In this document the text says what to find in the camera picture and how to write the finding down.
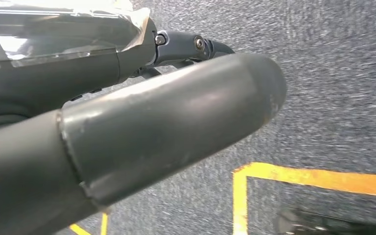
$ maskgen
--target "screw head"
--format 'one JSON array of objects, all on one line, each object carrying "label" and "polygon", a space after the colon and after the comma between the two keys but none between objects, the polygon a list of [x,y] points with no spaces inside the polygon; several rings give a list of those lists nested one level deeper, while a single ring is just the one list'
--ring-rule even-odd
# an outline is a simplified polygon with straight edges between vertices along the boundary
[{"label": "screw head", "polygon": [[165,44],[165,42],[166,42],[166,39],[163,35],[161,35],[161,34],[156,35],[156,37],[155,37],[155,44],[156,45],[162,45],[162,44]]},{"label": "screw head", "polygon": [[200,37],[200,36],[195,37],[194,43],[195,43],[195,47],[198,50],[204,50],[205,43],[204,43],[204,39],[202,39],[202,37]]}]

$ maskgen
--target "yellow tape line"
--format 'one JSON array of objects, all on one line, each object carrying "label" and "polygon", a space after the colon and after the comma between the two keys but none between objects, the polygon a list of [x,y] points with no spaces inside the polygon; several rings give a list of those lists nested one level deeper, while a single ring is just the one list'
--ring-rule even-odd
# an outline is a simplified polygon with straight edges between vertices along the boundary
[{"label": "yellow tape line", "polygon": [[376,175],[251,163],[233,172],[233,235],[247,235],[247,177],[376,196]]},{"label": "yellow tape line", "polygon": [[88,233],[86,230],[80,228],[78,225],[76,224],[72,224],[70,225],[70,229],[73,230],[73,232],[75,232],[76,234],[78,235],[91,235],[90,233]]},{"label": "yellow tape line", "polygon": [[[100,235],[107,235],[107,222],[108,222],[108,215],[103,213],[103,217],[101,218],[101,226],[100,226]],[[75,232],[77,235],[91,235],[91,233],[87,232],[86,230],[82,229],[77,224],[70,225],[70,229]]]},{"label": "yellow tape line", "polygon": [[106,235],[106,234],[107,234],[107,214],[103,213],[103,217],[101,219],[100,235]]}]

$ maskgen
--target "black shoe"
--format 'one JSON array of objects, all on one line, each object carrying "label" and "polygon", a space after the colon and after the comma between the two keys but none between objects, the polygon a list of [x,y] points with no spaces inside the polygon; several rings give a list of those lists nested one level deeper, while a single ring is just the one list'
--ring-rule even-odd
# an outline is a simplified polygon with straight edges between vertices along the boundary
[{"label": "black shoe", "polygon": [[376,225],[347,221],[295,208],[284,208],[276,220],[279,235],[376,235]]}]

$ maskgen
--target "gray carpet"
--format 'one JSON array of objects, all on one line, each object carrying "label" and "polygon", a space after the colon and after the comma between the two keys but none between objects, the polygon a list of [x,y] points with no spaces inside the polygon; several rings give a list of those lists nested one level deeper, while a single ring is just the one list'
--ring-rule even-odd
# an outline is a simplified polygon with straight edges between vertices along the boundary
[{"label": "gray carpet", "polygon": [[[159,29],[197,32],[237,52],[271,56],[284,70],[289,93],[265,128],[115,205],[108,235],[231,235],[231,172],[250,162],[376,174],[376,0],[134,5],[151,8]],[[376,223],[376,196],[255,178],[248,190],[250,235],[274,234],[273,219],[283,205]],[[80,225],[97,235],[100,221],[97,215]]]}]

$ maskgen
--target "protective film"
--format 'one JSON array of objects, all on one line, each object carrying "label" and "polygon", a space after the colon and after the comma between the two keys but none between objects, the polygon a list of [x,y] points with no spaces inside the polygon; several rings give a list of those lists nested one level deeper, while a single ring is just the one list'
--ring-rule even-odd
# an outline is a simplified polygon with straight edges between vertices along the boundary
[{"label": "protective film", "polygon": [[65,2],[0,0],[0,66],[117,53],[143,43],[148,8]]}]

